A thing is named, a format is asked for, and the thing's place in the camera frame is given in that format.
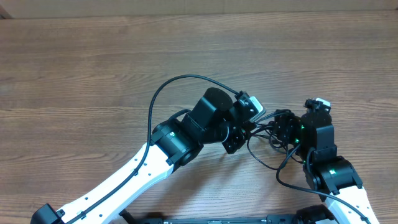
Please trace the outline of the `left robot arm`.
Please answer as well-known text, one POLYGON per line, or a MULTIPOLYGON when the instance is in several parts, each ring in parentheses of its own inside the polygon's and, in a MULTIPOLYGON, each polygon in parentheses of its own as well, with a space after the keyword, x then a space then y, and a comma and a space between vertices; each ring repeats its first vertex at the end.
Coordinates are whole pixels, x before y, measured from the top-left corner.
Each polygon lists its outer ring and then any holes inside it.
POLYGON ((127 223, 123 210, 156 183, 188 164, 205 144, 222 143, 235 153, 265 109, 240 91, 236 101, 209 88, 192 110, 181 110, 152 131, 134 157, 84 196, 54 210, 43 205, 31 223, 127 223))

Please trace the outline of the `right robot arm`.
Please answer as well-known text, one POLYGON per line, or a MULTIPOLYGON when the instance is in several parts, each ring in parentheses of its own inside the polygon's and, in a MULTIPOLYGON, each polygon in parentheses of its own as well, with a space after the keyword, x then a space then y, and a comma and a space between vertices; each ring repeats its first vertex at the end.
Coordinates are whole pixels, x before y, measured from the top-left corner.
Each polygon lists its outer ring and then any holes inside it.
POLYGON ((324 203, 321 208, 308 209, 314 218, 308 217, 308 222, 319 223, 321 216, 335 223, 379 222, 359 174, 352 163, 337 154, 329 107, 308 109, 301 117, 292 113, 278 115, 273 132, 278 140, 293 145, 293 152, 303 159, 309 188, 283 182, 279 170, 278 182, 291 189, 317 194, 324 203))

